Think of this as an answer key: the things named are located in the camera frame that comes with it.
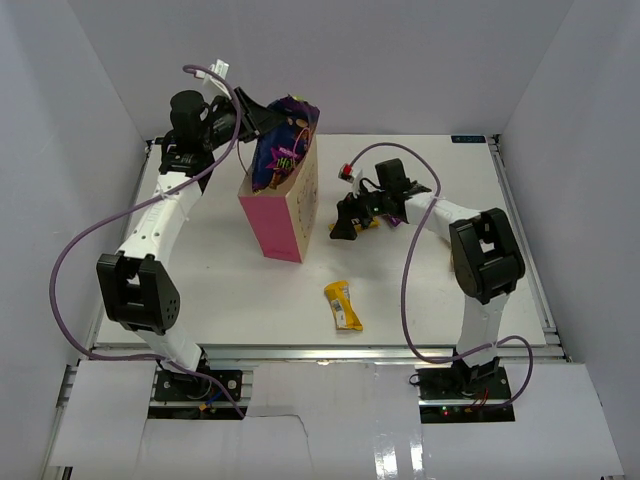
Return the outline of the yellow M&M packet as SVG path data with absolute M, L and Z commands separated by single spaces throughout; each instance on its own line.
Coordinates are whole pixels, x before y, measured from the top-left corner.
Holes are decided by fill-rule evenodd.
M 355 240 L 358 235 L 366 230 L 378 228 L 380 226 L 380 222 L 374 218 L 367 226 L 364 226 L 357 219 L 352 221 L 351 228 L 341 228 L 335 223 L 331 223 L 328 228 L 330 231 L 330 238 L 336 240 Z

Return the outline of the purple snack chip bag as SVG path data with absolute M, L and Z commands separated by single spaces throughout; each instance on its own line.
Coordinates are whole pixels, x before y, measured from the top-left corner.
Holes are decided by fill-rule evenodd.
M 252 159 L 254 193 L 277 189 L 297 169 L 310 147 L 320 110 L 306 100 L 288 95 L 268 107 L 284 116 L 284 122 L 261 137 Z

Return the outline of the pink paper gift bag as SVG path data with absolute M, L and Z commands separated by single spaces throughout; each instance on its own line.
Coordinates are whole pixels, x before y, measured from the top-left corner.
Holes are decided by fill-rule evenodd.
M 317 140 L 299 167 L 276 189 L 254 193 L 247 175 L 238 199 L 263 256 L 302 263 L 308 250 L 318 206 Z

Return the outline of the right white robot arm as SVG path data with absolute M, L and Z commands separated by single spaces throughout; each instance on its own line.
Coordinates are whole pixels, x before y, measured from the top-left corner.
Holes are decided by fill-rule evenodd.
M 427 229 L 450 247 L 453 272 L 464 294 L 459 340 L 453 350 L 451 384 L 461 397 L 472 399 L 484 391 L 488 377 L 498 370 L 498 333 L 511 293 L 525 274 L 525 263 L 507 214 L 492 208 L 466 208 L 409 179 L 398 158 L 375 165 L 378 184 L 365 186 L 359 169 L 345 164 L 338 177 L 352 191 L 337 203 L 334 240 L 353 241 L 373 220 L 389 215 Z

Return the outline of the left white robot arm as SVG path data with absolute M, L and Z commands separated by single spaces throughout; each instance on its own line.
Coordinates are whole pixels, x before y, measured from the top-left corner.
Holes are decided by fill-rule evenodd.
M 215 150 L 256 140 L 285 121 L 283 114 L 259 105 L 241 88 L 233 93 L 211 102 L 195 90 L 171 98 L 172 128 L 161 143 L 155 201 L 143 208 L 117 252 L 97 262 L 107 317 L 135 333 L 155 354 L 183 367 L 176 384 L 191 399 L 209 392 L 212 377 L 199 366 L 202 349 L 178 323 L 180 294 L 166 270 L 171 251 L 206 189 Z

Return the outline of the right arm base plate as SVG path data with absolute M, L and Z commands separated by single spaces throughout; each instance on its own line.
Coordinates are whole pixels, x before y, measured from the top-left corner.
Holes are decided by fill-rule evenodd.
M 410 383 L 419 389 L 419 397 L 425 401 L 443 400 L 508 400 L 511 388 L 503 367 L 498 372 L 466 383 L 452 368 L 418 369 Z

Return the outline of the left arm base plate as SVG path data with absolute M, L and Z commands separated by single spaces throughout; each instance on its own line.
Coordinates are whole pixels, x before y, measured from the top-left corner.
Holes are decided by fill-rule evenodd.
M 241 370 L 211 370 L 207 375 L 217 379 L 234 401 L 240 400 L 243 380 Z M 226 400 L 220 389 L 208 380 L 165 370 L 157 373 L 152 396 L 157 402 L 205 401 L 213 397 L 220 401 Z

